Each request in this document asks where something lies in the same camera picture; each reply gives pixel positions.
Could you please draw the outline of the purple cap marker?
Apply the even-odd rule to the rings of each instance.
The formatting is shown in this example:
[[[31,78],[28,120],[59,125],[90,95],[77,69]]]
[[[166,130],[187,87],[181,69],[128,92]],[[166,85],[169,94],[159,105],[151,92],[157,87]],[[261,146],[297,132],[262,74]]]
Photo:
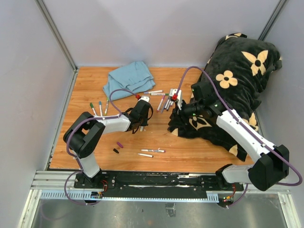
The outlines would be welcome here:
[[[161,152],[161,153],[165,153],[166,151],[165,150],[160,150],[160,149],[157,149],[157,150],[153,150],[153,149],[141,149],[142,152]]]

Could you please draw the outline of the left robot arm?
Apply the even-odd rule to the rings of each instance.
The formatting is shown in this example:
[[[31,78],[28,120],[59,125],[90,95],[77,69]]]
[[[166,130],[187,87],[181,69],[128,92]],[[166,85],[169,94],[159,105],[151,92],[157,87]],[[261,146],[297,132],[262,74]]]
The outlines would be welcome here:
[[[77,179],[84,178],[85,184],[97,188],[102,183],[102,171],[95,159],[94,150],[102,135],[114,132],[133,134],[140,127],[148,125],[153,113],[148,96],[141,97],[135,107],[129,108],[118,116],[93,116],[83,112],[64,134],[67,152],[77,160],[81,173]]]

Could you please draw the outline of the black marker without cap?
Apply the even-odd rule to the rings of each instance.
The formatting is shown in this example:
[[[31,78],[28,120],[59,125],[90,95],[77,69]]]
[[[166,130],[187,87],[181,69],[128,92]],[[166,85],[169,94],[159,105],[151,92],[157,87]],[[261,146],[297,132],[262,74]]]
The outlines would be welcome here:
[[[140,156],[153,158],[153,155],[151,155],[151,154],[145,154],[145,153],[137,153],[137,154],[140,155]]]

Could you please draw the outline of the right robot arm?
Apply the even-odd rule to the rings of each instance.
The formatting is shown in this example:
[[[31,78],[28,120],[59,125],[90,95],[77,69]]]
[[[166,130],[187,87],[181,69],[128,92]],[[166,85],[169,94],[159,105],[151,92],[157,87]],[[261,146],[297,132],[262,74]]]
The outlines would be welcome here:
[[[232,183],[241,182],[266,191],[288,176],[289,150],[284,145],[276,146],[263,138],[220,97],[218,91],[212,93],[209,88],[198,83],[191,88],[196,95],[196,102],[191,104],[183,101],[179,88],[170,91],[171,100],[175,103],[172,116],[185,120],[201,115],[212,121],[228,133],[254,162],[252,165],[228,164],[217,170],[215,184],[220,190],[228,189]]]

